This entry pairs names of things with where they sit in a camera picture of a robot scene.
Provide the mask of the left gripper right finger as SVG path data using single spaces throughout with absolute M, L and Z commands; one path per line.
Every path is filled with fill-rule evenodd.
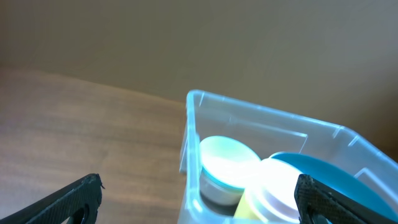
M 394 224 L 396 221 L 344 196 L 307 174 L 300 174 L 294 199 L 301 224 Z

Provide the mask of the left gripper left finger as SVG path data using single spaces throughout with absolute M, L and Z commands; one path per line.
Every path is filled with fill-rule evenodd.
M 88 174 L 45 198 L 1 219 L 1 224 L 95 223 L 102 201 L 99 174 Z

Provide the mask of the pink cup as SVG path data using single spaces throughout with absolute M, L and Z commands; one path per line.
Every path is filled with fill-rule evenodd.
M 245 189 L 246 200 L 253 213 L 264 222 L 299 223 L 294 191 L 301 173 L 296 167 L 278 159 L 261 161 Z

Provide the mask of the light blue bowl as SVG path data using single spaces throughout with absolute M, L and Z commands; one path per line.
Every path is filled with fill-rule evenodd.
M 226 136 L 200 142 L 200 193 L 211 202 L 236 205 L 261 158 L 247 145 Z

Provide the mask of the yellow cup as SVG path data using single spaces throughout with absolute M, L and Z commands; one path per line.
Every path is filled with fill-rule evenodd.
M 234 213 L 234 218 L 259 220 L 251 200 L 250 191 L 245 190 Z

